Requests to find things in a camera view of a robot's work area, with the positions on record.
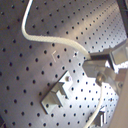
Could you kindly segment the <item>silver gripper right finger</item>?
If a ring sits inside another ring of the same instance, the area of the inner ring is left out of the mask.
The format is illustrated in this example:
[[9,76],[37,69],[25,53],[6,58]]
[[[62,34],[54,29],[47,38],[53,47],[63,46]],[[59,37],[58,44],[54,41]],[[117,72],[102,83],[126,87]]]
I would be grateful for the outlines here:
[[99,53],[90,54],[92,60],[107,60],[111,68],[128,61],[128,44],[118,45],[114,48],[104,49]]

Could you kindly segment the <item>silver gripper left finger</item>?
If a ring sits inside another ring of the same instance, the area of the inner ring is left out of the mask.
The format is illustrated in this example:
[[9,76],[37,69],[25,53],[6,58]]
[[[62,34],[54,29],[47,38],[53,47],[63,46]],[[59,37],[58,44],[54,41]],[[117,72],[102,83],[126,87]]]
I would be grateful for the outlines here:
[[95,82],[99,86],[108,83],[117,94],[121,93],[126,77],[126,68],[120,68],[118,72],[115,72],[112,68],[105,66],[104,60],[85,61],[82,67],[86,75],[95,78]]

